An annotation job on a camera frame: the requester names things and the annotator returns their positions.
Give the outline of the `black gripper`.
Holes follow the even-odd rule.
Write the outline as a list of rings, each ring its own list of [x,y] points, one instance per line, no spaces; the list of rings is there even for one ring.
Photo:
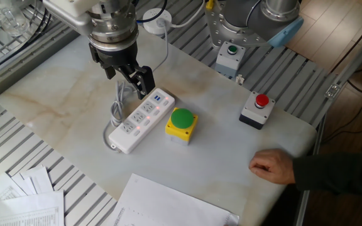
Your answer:
[[[155,88],[152,69],[148,66],[140,67],[136,61],[138,47],[136,42],[119,51],[104,51],[89,43],[92,59],[96,63],[105,65],[104,70],[110,80],[116,72],[120,72],[126,81],[136,90],[138,98],[143,99]]]

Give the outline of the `person right hand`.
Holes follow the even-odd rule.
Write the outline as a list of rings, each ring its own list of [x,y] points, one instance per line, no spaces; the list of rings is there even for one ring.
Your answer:
[[[295,183],[293,158],[281,149],[266,149],[255,153],[249,169],[256,176],[274,184]]]

